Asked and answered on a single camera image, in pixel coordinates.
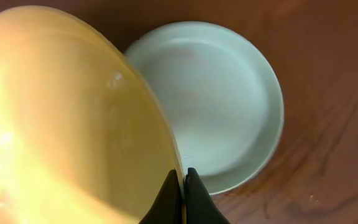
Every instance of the table surface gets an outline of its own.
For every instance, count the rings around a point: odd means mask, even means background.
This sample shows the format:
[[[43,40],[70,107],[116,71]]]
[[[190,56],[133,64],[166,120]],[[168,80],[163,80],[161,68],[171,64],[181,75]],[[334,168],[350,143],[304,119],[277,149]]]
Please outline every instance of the table surface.
[[[281,84],[285,127],[267,167],[213,197],[231,223],[358,223],[358,1],[0,0],[69,12],[119,50],[161,25],[206,21],[250,40]]]

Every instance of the wooden table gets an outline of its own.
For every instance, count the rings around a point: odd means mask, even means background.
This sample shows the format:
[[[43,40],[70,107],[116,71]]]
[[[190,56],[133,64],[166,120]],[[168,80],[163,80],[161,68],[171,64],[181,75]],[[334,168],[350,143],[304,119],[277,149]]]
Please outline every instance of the wooden table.
[[[280,81],[285,128],[268,166],[213,197],[231,223],[358,223],[358,1],[0,0],[74,14],[125,50],[175,21],[207,21],[250,40]]]

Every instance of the white plate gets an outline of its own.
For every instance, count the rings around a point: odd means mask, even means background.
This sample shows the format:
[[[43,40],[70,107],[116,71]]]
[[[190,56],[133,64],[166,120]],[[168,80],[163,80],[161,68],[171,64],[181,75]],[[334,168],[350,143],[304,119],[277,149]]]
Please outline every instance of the white plate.
[[[283,128],[283,99],[264,56],[235,32],[178,22],[135,42],[126,57],[146,79],[171,122],[181,162],[210,194],[256,175]]]

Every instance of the brown wooden surface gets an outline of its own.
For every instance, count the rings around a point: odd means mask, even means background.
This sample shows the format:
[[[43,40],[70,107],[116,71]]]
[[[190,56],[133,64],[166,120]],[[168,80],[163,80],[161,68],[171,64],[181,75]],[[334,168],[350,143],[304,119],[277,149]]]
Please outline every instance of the brown wooden surface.
[[[207,21],[250,40],[280,81],[285,128],[268,166],[215,196],[231,223],[358,223],[358,1],[0,1],[52,6],[125,50],[169,22]]]

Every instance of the round plate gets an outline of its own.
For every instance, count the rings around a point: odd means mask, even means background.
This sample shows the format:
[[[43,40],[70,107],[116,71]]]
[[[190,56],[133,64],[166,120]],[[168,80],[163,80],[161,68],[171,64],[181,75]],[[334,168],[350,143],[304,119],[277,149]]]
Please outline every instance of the round plate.
[[[283,128],[283,99],[264,56],[235,32],[178,22],[135,42],[126,57],[160,101],[183,168],[194,167],[210,194],[255,176]]]

